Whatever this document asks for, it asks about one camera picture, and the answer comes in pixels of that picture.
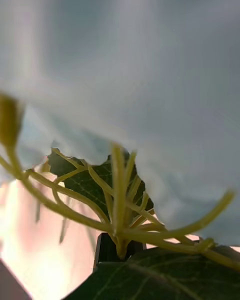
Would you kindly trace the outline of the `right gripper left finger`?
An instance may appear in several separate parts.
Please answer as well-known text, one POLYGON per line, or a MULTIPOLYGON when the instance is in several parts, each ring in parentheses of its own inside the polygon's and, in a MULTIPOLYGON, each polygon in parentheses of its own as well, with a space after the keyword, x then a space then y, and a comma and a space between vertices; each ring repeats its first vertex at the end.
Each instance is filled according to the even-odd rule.
POLYGON ((95 258, 93 264, 93 273, 100 263, 119 262, 116 245, 108 233, 101 233, 97 238, 95 258))

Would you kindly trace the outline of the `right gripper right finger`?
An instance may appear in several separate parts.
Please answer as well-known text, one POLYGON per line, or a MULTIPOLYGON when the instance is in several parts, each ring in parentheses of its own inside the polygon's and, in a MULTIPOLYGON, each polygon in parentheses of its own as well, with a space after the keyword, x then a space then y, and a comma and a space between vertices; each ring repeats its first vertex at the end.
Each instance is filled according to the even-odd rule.
POLYGON ((126 250, 126 259, 131 258, 134 256, 136 253, 143 252, 146 249, 146 244, 137 242, 137 241, 130 241, 130 243, 127 246, 126 250))

